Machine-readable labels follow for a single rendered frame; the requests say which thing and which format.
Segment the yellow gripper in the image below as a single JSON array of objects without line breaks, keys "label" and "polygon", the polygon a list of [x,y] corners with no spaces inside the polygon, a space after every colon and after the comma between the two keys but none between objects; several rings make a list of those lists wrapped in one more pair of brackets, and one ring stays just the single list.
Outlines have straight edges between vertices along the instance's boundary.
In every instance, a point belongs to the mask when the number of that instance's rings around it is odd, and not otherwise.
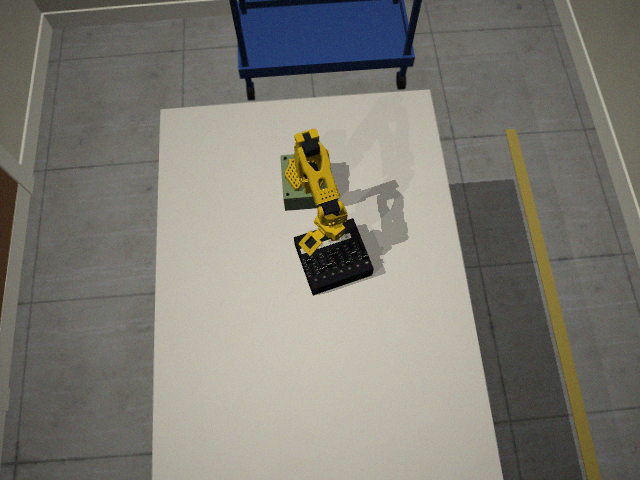
[{"label": "yellow gripper", "polygon": [[299,242],[299,245],[305,252],[311,256],[317,248],[322,244],[321,239],[326,235],[331,241],[337,241],[345,233],[343,223],[334,226],[324,226],[320,223],[318,216],[314,220],[314,224],[318,227],[315,232],[309,231],[305,237]]}]

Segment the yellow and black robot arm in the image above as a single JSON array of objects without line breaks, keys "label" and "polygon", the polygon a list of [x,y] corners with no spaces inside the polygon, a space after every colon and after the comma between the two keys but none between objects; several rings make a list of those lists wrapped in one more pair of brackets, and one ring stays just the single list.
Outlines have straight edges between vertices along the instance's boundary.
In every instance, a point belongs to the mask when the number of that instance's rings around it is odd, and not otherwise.
[{"label": "yellow and black robot arm", "polygon": [[[312,193],[316,206],[321,205],[317,216],[322,225],[331,227],[347,222],[345,206],[337,201],[340,193],[330,169],[329,151],[319,142],[317,130],[295,134],[295,144],[295,159],[289,159],[285,178],[295,191],[302,186],[305,194]],[[324,182],[327,188],[321,190]]]}]

